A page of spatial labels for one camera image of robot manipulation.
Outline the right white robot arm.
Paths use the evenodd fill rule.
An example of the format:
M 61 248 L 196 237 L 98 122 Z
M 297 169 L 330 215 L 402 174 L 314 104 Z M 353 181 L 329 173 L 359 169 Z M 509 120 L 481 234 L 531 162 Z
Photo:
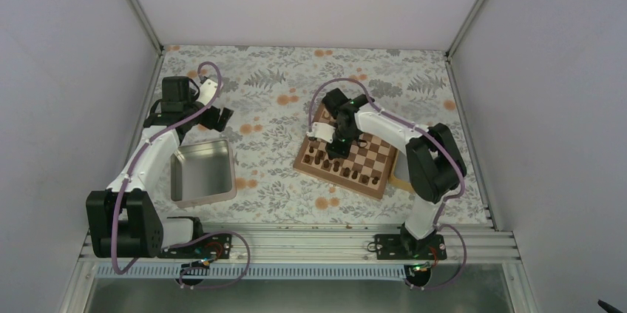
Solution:
M 359 137 L 371 134 L 404 154 L 410 185 L 416 193 L 413 209 L 401 225 L 400 247 L 410 259 L 431 246 L 445 202 L 465 191 L 467 168 L 451 130 L 444 124 L 423 128 L 387 112 L 362 94 L 349 99 L 340 89 L 322 99 L 335 125 L 313 123 L 309 135 L 326 141 L 330 158 L 348 158 Z

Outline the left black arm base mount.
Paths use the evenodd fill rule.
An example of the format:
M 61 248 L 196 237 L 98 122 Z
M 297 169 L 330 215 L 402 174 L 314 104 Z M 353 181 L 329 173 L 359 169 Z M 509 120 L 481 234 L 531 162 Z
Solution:
M 157 258 L 182 260 L 175 278 L 183 287 L 200 285 L 212 275 L 214 264 L 230 258 L 232 234 L 199 235 L 196 243 L 188 246 L 164 249 Z

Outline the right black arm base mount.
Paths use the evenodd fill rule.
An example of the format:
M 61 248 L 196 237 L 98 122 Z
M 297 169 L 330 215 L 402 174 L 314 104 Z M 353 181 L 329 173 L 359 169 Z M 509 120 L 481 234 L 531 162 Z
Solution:
M 415 239 L 408 232 L 401 234 L 378 234 L 366 245 L 378 260 L 414 260 L 404 266 L 405 279 L 410 287 L 426 286 L 432 276 L 433 267 L 447 259 L 444 237 L 432 232 L 426 238 Z

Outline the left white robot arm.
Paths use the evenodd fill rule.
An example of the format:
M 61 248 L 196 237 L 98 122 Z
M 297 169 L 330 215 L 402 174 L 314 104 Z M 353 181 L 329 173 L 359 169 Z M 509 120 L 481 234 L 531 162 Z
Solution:
M 86 200 L 89 233 L 98 258 L 154 258 L 177 247 L 186 257 L 200 255 L 206 237 L 189 216 L 158 214 L 150 198 L 160 174 L 186 133 L 201 124 L 223 131 L 232 110 L 213 105 L 223 83 L 196 83 L 185 76 L 165 77 L 161 97 L 149 109 L 141 138 L 120 175 Z

